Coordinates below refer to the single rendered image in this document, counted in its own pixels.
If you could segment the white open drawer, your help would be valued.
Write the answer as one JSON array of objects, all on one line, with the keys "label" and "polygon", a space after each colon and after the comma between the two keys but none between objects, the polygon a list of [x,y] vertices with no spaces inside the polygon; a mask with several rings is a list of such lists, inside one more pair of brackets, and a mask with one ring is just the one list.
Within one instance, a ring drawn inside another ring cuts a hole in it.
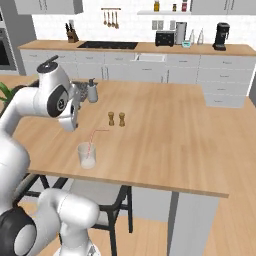
[{"label": "white open drawer", "polygon": [[154,62],[162,63],[166,61],[165,54],[139,53],[135,56],[134,62]]}]

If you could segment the grey paper towel holder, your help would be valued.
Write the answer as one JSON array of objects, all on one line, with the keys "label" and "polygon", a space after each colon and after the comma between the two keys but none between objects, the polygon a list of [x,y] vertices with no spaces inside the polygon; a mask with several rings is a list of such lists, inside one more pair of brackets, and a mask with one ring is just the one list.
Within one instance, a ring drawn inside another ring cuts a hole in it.
[{"label": "grey paper towel holder", "polygon": [[176,32],[175,32],[175,44],[181,45],[186,37],[186,22],[177,22],[176,23]]}]

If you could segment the grey upper cupboards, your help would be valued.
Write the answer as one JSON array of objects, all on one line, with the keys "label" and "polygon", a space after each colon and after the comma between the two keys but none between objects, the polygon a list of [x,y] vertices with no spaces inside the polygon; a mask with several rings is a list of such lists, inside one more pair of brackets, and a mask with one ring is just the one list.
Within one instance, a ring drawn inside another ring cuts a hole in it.
[{"label": "grey upper cupboards", "polygon": [[192,15],[256,15],[256,0],[191,0]]},{"label": "grey upper cupboards", "polygon": [[14,0],[20,15],[64,14],[83,12],[82,0]]}]

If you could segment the grey soap dispenser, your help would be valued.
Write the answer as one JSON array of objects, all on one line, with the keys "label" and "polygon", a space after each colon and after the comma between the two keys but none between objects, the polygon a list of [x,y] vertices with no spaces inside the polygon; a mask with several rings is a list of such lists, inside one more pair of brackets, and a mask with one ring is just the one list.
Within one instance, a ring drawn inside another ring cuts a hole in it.
[{"label": "grey soap dispenser", "polygon": [[98,101],[97,87],[93,79],[89,80],[89,84],[87,86],[87,98],[90,103],[96,103]]}]

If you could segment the clear glass cup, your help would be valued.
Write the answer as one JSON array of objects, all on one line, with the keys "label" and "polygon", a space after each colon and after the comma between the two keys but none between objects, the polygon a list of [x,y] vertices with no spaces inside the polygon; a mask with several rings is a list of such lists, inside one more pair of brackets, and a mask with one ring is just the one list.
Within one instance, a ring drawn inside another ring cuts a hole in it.
[{"label": "clear glass cup", "polygon": [[83,142],[78,145],[80,165],[84,169],[91,169],[96,165],[96,148],[93,143]]}]

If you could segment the black stool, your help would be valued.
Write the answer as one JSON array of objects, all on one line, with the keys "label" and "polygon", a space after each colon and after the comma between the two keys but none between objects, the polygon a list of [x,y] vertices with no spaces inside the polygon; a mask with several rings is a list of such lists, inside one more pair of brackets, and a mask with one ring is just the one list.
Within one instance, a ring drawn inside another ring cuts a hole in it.
[{"label": "black stool", "polygon": [[[15,191],[15,204],[18,204],[24,196],[39,197],[39,192],[30,191],[38,179],[41,180],[44,189],[49,188],[45,175],[26,174]],[[109,232],[111,255],[117,256],[115,224],[121,210],[128,212],[128,228],[130,233],[133,232],[132,187],[89,180],[75,180],[70,191],[85,196],[99,205],[100,215],[93,228]]]}]

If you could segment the black wall oven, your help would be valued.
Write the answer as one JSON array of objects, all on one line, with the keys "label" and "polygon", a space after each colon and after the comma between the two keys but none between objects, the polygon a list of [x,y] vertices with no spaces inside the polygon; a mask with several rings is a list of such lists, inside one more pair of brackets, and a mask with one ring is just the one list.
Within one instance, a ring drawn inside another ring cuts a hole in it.
[{"label": "black wall oven", "polygon": [[0,70],[16,71],[16,60],[13,54],[9,33],[3,10],[0,7]]}]

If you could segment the grey lower cupboard run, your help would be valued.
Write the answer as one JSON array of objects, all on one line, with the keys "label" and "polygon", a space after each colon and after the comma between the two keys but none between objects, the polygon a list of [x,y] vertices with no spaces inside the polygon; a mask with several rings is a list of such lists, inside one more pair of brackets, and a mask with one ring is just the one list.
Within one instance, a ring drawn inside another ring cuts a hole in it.
[{"label": "grey lower cupboard run", "polygon": [[199,84],[208,106],[240,108],[252,77],[256,58],[165,54],[166,61],[134,62],[139,53],[23,49],[21,56],[28,75],[37,66],[57,56],[71,78],[129,80],[139,82]]}]

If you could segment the brown knife block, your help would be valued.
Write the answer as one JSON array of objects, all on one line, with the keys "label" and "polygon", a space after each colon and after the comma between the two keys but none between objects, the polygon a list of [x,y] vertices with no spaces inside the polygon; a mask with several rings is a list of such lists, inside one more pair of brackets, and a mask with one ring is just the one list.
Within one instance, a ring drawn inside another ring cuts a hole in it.
[{"label": "brown knife block", "polygon": [[65,24],[66,27],[66,34],[68,37],[69,43],[76,43],[79,41],[76,31],[72,28],[71,24]]}]

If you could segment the grey island counter base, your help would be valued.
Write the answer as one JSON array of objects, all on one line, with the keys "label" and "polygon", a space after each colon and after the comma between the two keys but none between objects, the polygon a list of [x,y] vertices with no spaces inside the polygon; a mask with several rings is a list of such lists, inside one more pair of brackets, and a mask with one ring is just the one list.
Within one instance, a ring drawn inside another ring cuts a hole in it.
[{"label": "grey island counter base", "polygon": [[203,256],[219,198],[132,188],[135,217],[168,223],[166,256]]}]

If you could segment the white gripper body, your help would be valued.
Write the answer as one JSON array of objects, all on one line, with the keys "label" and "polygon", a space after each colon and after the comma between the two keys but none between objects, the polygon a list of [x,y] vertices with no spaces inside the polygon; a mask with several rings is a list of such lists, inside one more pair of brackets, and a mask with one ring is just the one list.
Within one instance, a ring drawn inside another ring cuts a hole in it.
[{"label": "white gripper body", "polygon": [[68,101],[65,110],[59,116],[59,123],[65,131],[73,132],[77,128],[77,116],[79,103],[71,99]]}]

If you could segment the dark grey sink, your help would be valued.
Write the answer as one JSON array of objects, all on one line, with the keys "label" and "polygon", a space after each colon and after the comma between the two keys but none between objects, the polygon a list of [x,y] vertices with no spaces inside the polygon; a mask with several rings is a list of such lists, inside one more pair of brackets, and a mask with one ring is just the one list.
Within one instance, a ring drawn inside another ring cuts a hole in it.
[{"label": "dark grey sink", "polygon": [[76,85],[76,87],[80,91],[80,101],[84,102],[87,98],[88,95],[88,90],[87,90],[87,82],[79,82],[79,81],[73,81],[73,84]]}]

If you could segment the rail with hanging utensils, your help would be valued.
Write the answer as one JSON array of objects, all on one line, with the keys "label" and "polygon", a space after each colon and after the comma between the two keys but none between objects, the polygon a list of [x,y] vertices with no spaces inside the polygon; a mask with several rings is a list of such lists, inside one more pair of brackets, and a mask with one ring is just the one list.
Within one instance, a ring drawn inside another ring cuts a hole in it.
[{"label": "rail with hanging utensils", "polygon": [[121,11],[120,8],[117,7],[104,7],[101,9],[103,12],[103,24],[106,25],[108,28],[119,28],[118,23],[118,13]]}]

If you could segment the red white striped straw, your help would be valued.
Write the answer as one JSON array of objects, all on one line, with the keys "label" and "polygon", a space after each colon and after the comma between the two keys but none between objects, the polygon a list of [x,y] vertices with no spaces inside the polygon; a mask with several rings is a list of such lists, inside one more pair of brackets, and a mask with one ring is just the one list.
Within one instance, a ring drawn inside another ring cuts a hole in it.
[{"label": "red white striped straw", "polygon": [[93,132],[91,133],[91,136],[90,136],[89,143],[88,143],[88,149],[87,149],[86,158],[88,158],[89,155],[90,155],[91,145],[92,145],[92,143],[93,143],[94,135],[95,135],[97,132],[107,132],[107,131],[109,131],[109,129],[98,128],[98,129],[94,129],[94,130],[93,130]]}]

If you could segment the black coffee machine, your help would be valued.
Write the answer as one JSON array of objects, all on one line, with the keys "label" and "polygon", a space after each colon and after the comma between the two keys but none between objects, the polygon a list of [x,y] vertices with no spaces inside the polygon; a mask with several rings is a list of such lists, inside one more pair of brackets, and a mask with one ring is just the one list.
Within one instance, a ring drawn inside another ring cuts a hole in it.
[{"label": "black coffee machine", "polygon": [[229,36],[230,25],[228,23],[220,22],[217,24],[217,31],[215,42],[212,47],[218,51],[225,51],[225,40]]}]

